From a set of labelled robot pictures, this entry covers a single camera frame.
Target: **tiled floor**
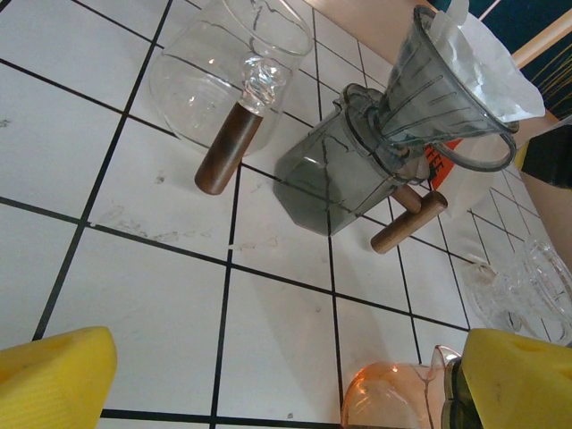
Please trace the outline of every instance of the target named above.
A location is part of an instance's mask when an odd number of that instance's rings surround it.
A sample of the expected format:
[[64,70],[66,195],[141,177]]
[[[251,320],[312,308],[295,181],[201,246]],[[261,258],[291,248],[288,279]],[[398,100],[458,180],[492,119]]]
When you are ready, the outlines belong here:
[[316,51],[268,146],[211,198],[146,73],[206,0],[0,2],[0,348],[109,326],[119,366],[100,428],[337,427],[360,367],[428,362],[480,326],[468,259],[498,265],[529,231],[546,237],[515,170],[384,256],[368,241],[394,202],[331,239],[297,227],[273,196],[276,160],[337,91],[383,90],[391,67],[291,3]]

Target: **wooden handle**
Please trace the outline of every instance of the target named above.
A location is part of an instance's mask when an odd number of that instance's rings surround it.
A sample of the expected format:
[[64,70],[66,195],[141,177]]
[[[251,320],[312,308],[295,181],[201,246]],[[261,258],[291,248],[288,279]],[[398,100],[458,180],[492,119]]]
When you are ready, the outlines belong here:
[[195,183],[209,195],[220,195],[239,167],[262,116],[235,104],[198,167]]
[[562,40],[570,31],[572,31],[572,9],[520,47],[512,55],[512,59],[518,68],[522,69],[552,45]]
[[421,196],[408,185],[398,188],[391,194],[391,197],[410,213],[419,213],[421,211]]
[[387,253],[446,208],[447,200],[440,192],[429,192],[421,198],[419,213],[403,213],[372,238],[372,248],[377,253]]

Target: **orange label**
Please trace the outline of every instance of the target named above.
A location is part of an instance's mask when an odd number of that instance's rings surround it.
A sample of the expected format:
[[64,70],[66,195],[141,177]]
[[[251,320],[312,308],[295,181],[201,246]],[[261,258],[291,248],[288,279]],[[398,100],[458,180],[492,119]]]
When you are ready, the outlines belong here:
[[[455,150],[455,147],[458,146],[461,140],[462,139],[448,141],[445,145],[447,145],[449,149]],[[433,189],[438,189],[455,164],[449,158],[446,158],[437,152],[433,146],[427,146],[425,148],[425,156],[430,169],[429,181],[431,182]]]

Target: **glass carafe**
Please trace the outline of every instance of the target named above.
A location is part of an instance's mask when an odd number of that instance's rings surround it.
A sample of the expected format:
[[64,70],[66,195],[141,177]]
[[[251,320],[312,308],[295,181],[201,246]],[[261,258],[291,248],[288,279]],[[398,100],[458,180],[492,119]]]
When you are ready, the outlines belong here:
[[498,272],[477,261],[461,274],[469,304],[487,327],[543,339],[534,327],[541,317],[560,325],[553,342],[572,341],[572,273],[548,244],[529,237]]
[[377,429],[440,429],[455,427],[448,400],[452,369],[459,354],[437,346],[430,366],[377,362],[363,368],[348,387],[341,427]]
[[263,117],[251,153],[270,138],[312,45],[309,27],[283,0],[212,0],[152,64],[151,94],[172,131],[205,152],[240,103]]

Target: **dripper handle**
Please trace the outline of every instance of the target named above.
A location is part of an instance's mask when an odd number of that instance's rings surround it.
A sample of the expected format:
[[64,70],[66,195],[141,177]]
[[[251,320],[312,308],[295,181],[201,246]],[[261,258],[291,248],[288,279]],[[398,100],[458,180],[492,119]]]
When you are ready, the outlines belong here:
[[431,146],[441,155],[449,158],[456,165],[467,168],[474,172],[499,172],[512,163],[517,154],[517,142],[510,134],[501,134],[500,137],[509,147],[509,152],[498,161],[477,161],[475,159],[461,156],[449,149],[444,142],[431,143]]

